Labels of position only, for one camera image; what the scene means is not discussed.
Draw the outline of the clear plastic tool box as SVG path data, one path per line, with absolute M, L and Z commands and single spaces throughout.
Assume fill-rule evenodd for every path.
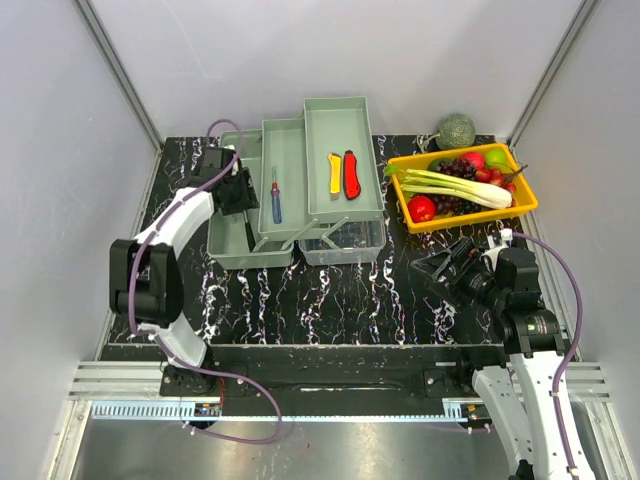
M 348 200 L 343 156 L 357 157 L 361 194 Z M 342 157 L 342 187 L 330 198 L 328 154 Z M 267 119 L 247 132 L 241 158 L 249 169 L 259 207 L 248 212 L 256 241 L 250 252 L 243 214 L 216 213 L 208 226 L 207 252 L 225 270 L 291 265 L 296 248 L 310 265 L 374 262 L 386 243 L 384 205 L 364 97 L 311 98 L 300 116 Z M 277 169 L 282 223 L 272 219 L 272 167 Z

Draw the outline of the yellow utility knife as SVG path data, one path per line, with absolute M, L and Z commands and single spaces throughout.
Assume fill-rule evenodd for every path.
M 342 187 L 342 157 L 337 153 L 331 152 L 328 154 L 328 161 L 330 166 L 330 178 L 329 178 L 329 192 L 332 200 L 337 200 L 341 193 Z

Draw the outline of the red utility knife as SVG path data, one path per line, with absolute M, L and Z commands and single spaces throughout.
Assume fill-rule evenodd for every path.
M 358 178 L 357 157 L 352 150 L 346 150 L 343 156 L 343 189 L 348 200 L 355 200 L 361 194 Z

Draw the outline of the black handled hammer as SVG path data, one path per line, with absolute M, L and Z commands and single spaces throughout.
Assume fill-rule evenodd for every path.
M 255 249 L 256 241 L 255 241 L 255 237 L 253 234 L 252 226 L 251 226 L 247 211 L 243 212 L 243 220 L 244 220 L 244 228 L 245 228 L 248 249 L 250 252 L 252 252 Z

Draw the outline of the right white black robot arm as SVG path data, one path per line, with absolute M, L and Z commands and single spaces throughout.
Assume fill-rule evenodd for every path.
M 469 303 L 492 318 L 503 356 L 467 355 L 455 384 L 479 395 L 514 479 L 592 479 L 572 413 L 565 372 L 578 344 L 567 344 L 556 315 L 543 306 L 535 254 L 518 245 L 527 234 L 503 229 L 486 247 L 463 237 L 412 261 L 428 291 L 456 309 Z

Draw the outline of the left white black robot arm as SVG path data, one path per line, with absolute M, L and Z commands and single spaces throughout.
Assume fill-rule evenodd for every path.
M 169 378 L 193 394 L 220 384 L 213 358 L 184 313 L 184 285 L 178 259 L 196 231 L 216 213 L 244 213 L 257 207 L 251 175 L 233 147 L 208 146 L 190 182 L 176 190 L 157 218 L 131 239 L 109 250 L 109 306 L 125 318 L 131 333 L 146 336 L 167 356 Z

